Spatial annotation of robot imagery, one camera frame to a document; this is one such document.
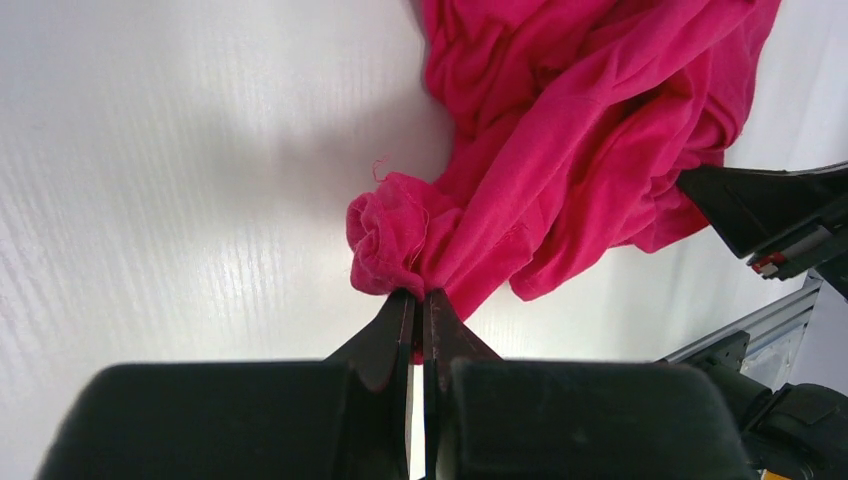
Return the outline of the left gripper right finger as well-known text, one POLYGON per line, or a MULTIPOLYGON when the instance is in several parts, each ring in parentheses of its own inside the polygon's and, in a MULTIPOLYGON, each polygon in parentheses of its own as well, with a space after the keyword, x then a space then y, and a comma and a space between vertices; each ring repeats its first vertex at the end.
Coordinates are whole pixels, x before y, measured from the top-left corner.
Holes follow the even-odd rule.
POLYGON ((447 293, 428 293, 422 306, 425 477, 457 479, 459 423, 452 366, 501 357, 460 320, 447 293))

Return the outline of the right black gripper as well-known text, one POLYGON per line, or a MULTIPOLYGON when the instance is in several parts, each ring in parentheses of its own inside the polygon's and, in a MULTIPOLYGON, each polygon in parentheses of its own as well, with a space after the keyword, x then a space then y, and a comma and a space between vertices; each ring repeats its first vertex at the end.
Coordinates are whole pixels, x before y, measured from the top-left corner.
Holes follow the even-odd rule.
POLYGON ((814 270, 847 298, 847 164, 810 170, 702 166, 677 186, 766 280, 814 270))

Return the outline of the pink t shirt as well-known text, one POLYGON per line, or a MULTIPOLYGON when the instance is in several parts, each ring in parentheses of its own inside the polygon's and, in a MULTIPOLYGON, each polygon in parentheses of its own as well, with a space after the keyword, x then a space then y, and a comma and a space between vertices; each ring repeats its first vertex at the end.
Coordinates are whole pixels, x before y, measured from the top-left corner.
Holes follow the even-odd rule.
POLYGON ((424 1, 425 83, 455 124, 434 181, 392 172, 348 207, 352 286, 461 318, 531 301, 615 247, 706 221, 676 186, 749 116, 776 1, 424 1))

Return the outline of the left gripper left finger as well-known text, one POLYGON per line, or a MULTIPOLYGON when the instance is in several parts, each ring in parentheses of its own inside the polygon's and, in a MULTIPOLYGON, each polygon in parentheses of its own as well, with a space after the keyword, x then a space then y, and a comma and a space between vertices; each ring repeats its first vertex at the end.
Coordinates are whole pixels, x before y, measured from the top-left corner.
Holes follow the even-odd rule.
POLYGON ((339 446, 346 479, 410 477, 416 297, 391 293, 327 360, 351 372, 339 446))

